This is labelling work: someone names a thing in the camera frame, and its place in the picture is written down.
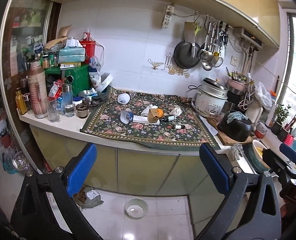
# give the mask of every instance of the floral tablecloth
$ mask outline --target floral tablecloth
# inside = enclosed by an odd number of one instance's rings
[[[109,87],[108,101],[92,111],[80,131],[108,139],[136,142],[160,150],[196,151],[204,142],[209,142],[215,150],[219,149],[216,140],[191,107],[189,98],[137,93],[128,104],[122,105],[117,102],[117,96],[124,92]],[[120,121],[122,110],[140,115],[149,104],[158,106],[165,114],[169,114],[176,106],[183,112],[176,120],[160,122],[160,125],[132,122],[124,124]],[[185,125],[185,128],[174,130],[173,124]]]

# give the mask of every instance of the metal bolt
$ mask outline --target metal bolt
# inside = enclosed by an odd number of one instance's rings
[[[237,174],[239,174],[239,173],[241,173],[242,172],[242,169],[240,168],[240,167],[233,167],[233,172],[235,172],[235,173],[237,173]]]
[[[27,177],[31,177],[33,174],[34,174],[33,171],[27,171],[26,172],[26,176]]]
[[[58,166],[58,167],[55,168],[56,173],[62,173],[63,170],[64,170],[64,168],[62,166]]]
[[[264,171],[263,174],[266,176],[266,177],[271,177],[271,174],[269,171]]]

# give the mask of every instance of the wall socket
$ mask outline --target wall socket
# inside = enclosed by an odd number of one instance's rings
[[[165,11],[165,16],[162,21],[161,27],[164,29],[167,29],[169,27],[171,17],[174,13],[175,7],[172,4],[167,5],[166,11]]]
[[[237,57],[235,57],[235,56],[232,56],[231,57],[230,64],[233,65],[233,66],[238,67],[238,65],[239,65],[239,59]]]

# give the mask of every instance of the wooden cutting board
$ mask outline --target wooden cutting board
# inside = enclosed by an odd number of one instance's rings
[[[218,131],[218,137],[219,137],[220,141],[222,142],[222,144],[225,145],[225,146],[234,145],[235,143],[246,144],[246,143],[251,143],[253,141],[253,137],[252,136],[249,136],[245,142],[235,141],[235,140],[231,139],[226,134],[224,134],[223,132],[221,132],[221,131],[219,131],[217,129],[217,122],[216,122],[216,119],[215,118],[207,118],[207,121],[214,128],[216,128],[216,130]]]

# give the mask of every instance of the frying pan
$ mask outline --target frying pan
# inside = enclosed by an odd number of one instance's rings
[[[197,54],[197,51],[200,50],[200,46],[196,43],[195,44],[195,50]],[[196,66],[200,59],[197,57],[192,57],[192,44],[181,41],[180,43],[177,44],[174,50],[174,60],[176,64],[183,68],[183,69],[190,69]]]

